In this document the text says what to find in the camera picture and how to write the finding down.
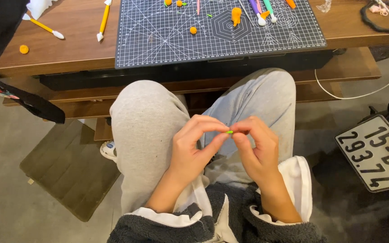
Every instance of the purple tool handle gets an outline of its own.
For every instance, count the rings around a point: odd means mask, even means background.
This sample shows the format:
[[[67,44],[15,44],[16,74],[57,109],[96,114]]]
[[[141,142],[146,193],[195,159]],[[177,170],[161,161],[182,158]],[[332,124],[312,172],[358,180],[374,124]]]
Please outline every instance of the purple tool handle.
[[[255,0],[249,0],[249,2],[251,5],[251,8],[253,9],[253,12],[255,12],[255,14],[260,14],[260,12],[258,10],[258,5],[256,4]]]

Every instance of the wooden table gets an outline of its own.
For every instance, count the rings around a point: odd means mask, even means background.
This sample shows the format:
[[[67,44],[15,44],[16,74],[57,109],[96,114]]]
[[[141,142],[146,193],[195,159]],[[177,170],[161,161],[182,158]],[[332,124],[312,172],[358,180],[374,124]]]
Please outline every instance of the wooden table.
[[[367,47],[389,44],[389,34],[377,33],[363,24],[359,11],[367,1],[333,0],[328,13],[322,13],[316,8],[316,5],[324,3],[324,0],[309,2],[327,40],[326,49],[348,48],[346,54],[333,57],[322,69],[317,70],[324,88],[336,96],[342,96],[337,82],[381,77]],[[124,86],[52,91],[30,76],[113,69],[119,4],[119,0],[113,0],[105,38],[99,43],[96,34],[104,10],[102,1],[54,2],[54,6],[45,11],[39,20],[63,33],[66,39],[58,40],[33,23],[23,21],[0,58],[0,75],[12,77],[6,79],[10,85],[38,94],[54,103],[64,110],[67,119],[98,118],[95,140],[112,139],[111,128],[106,124],[105,117],[110,116],[109,108]],[[372,14],[370,17],[382,23],[382,27],[389,27],[389,17],[379,14]],[[29,46],[30,52],[27,55],[21,54],[20,45]],[[334,100],[317,85],[313,70],[291,72],[291,75],[297,85],[297,102]],[[209,103],[204,99],[219,95],[217,92],[224,92],[239,79],[240,77],[191,80],[163,85],[175,94],[192,95],[189,103],[192,103],[193,107],[189,107],[189,112],[193,114],[208,108]],[[4,99],[3,104],[17,105],[10,99]]]
[[[389,34],[377,33],[364,25],[360,9],[366,0],[333,0],[331,10],[322,13],[316,5],[324,0],[309,0],[327,40],[327,49],[365,47],[389,43]],[[114,68],[116,29],[120,0],[113,0],[105,38],[97,42],[97,31],[104,11],[101,0],[60,0],[40,17],[40,21],[64,34],[58,40],[32,22],[22,21],[0,58],[0,74],[16,77]],[[370,17],[389,27],[389,17]],[[20,45],[30,52],[23,55]]]

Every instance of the yellow sculpting tool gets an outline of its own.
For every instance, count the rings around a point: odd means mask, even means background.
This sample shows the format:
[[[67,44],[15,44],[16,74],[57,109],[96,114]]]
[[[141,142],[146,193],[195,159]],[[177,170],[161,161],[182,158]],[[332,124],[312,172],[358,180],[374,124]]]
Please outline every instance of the yellow sculpting tool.
[[[103,32],[105,31],[106,22],[108,21],[109,6],[111,6],[112,0],[106,0],[105,4],[106,4],[106,8],[105,8],[105,13],[103,14],[102,25],[100,25],[100,33],[97,34],[97,40],[99,42],[103,40]]]
[[[31,19],[31,17],[28,14],[24,14],[22,19],[33,22],[34,24],[36,24],[36,25],[42,27],[43,29],[51,32],[54,36],[56,36],[57,38],[59,38],[61,40],[64,39],[64,36],[60,32],[52,30],[51,28],[47,27],[46,25],[40,23],[39,21],[37,21],[35,19]]]

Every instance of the cutting mat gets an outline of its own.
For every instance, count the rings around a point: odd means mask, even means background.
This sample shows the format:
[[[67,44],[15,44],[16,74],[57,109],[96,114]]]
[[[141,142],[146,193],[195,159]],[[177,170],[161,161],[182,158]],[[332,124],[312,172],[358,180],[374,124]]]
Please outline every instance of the cutting mat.
[[[270,0],[278,21],[259,26],[248,0],[236,27],[231,11],[241,7],[237,0],[176,0],[166,7],[163,0],[122,0],[118,23],[115,68],[164,65],[190,61],[252,56],[295,49],[325,47],[326,41],[307,0]],[[261,0],[262,12],[266,11]],[[190,27],[197,28],[192,35]]]

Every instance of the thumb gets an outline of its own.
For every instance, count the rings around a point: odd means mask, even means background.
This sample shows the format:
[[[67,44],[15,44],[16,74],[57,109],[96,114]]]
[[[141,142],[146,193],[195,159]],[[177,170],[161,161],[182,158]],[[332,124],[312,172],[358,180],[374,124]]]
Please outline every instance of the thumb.
[[[229,138],[229,134],[220,133],[213,138],[213,140],[204,149],[202,149],[202,156],[208,158],[208,161],[216,154],[224,141]]]
[[[249,164],[254,165],[253,163],[258,162],[258,158],[253,152],[250,141],[245,134],[240,132],[234,133],[232,135],[232,139],[238,148],[238,152],[240,153],[241,161],[243,163],[248,162]]]

